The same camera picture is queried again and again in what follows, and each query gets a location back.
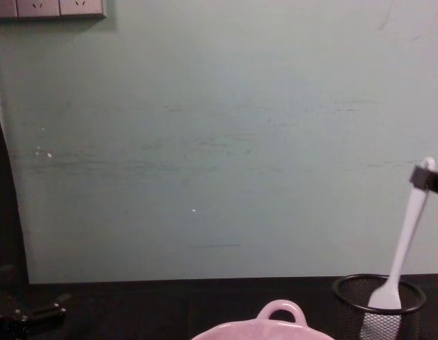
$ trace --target wall socket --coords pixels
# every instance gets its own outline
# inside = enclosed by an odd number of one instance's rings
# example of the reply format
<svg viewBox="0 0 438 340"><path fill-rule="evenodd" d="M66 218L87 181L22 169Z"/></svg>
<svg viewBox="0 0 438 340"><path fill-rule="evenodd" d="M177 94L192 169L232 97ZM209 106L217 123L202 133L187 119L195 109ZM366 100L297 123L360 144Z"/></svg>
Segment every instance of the wall socket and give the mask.
<svg viewBox="0 0 438 340"><path fill-rule="evenodd" d="M60 0L62 16L105 16L103 0Z"/></svg>
<svg viewBox="0 0 438 340"><path fill-rule="evenodd" d="M0 18L15 18L17 16L16 0L0 0Z"/></svg>
<svg viewBox="0 0 438 340"><path fill-rule="evenodd" d="M58 0L17 0L21 18L60 16Z"/></svg>

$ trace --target white spatula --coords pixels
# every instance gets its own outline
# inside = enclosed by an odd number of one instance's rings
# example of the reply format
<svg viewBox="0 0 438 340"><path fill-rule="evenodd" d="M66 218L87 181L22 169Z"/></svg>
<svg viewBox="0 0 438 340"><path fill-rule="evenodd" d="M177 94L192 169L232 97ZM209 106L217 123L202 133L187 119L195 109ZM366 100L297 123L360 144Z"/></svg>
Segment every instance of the white spatula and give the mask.
<svg viewBox="0 0 438 340"><path fill-rule="evenodd" d="M431 157L424 159L422 165L431 171L434 171L436 168L435 162ZM408 250L410 250L412 238L424 211L427 194L428 191L417 188L411 190L391 273L388 280L370 296L369 307L380 308L382 310L399 310L402 308L398 295L398 281L400 280L400 273ZM395 340L399 327L400 315L366 313L360 337L361 340Z"/></svg>

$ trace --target spatula head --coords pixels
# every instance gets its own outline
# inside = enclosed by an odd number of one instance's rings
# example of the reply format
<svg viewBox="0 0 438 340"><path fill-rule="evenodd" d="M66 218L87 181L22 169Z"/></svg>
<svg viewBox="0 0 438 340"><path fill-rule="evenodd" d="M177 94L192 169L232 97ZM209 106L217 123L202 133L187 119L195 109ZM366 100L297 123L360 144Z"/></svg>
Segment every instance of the spatula head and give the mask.
<svg viewBox="0 0 438 340"><path fill-rule="evenodd" d="M402 307L398 289L383 285L375 290L369 300L369 307L382 310L399 310ZM400 328L400 315L366 313L362 324L361 340L395 340Z"/></svg>

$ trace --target black clamp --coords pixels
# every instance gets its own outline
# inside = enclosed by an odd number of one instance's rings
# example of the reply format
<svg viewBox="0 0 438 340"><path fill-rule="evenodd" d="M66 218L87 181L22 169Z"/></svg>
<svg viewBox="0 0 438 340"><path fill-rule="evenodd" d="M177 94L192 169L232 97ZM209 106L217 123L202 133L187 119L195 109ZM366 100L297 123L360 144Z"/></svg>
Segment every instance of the black clamp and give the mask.
<svg viewBox="0 0 438 340"><path fill-rule="evenodd" d="M11 315L0 315L0 339L27 339L58 328L66 317L66 309L60 305L70 297L64 294L52 304L34 310L16 309Z"/></svg>
<svg viewBox="0 0 438 340"><path fill-rule="evenodd" d="M412 172L410 182L415 188L438 193L438 172L416 166Z"/></svg>

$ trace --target black mesh cup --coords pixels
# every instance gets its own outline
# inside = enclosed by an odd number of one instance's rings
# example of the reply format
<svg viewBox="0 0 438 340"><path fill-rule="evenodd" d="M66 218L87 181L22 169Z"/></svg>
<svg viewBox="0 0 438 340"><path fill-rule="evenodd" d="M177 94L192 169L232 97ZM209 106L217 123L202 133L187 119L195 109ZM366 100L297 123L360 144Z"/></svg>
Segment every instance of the black mesh cup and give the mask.
<svg viewBox="0 0 438 340"><path fill-rule="evenodd" d="M420 337L420 311L425 294L415 285L400 282L398 292L402 308L381 310L368 307L370 295L381 287L387 276L359 274L334 282L332 289L337 301L336 340L361 340L361 328L378 330L378 340L418 340Z"/></svg>

